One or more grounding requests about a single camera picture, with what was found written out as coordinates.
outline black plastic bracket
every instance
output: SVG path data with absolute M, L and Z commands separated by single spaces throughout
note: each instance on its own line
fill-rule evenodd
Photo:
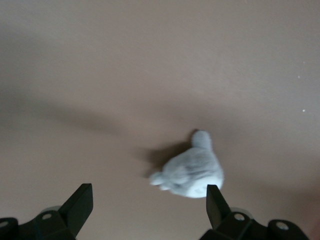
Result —
M 200 240 L 309 240 L 290 221 L 275 219 L 263 226 L 243 212 L 232 211 L 216 185 L 207 186 L 206 212 L 212 229 Z
M 0 240 L 75 240 L 93 207 L 92 185 L 84 183 L 58 211 L 42 212 L 22 225 L 13 217 L 0 218 Z

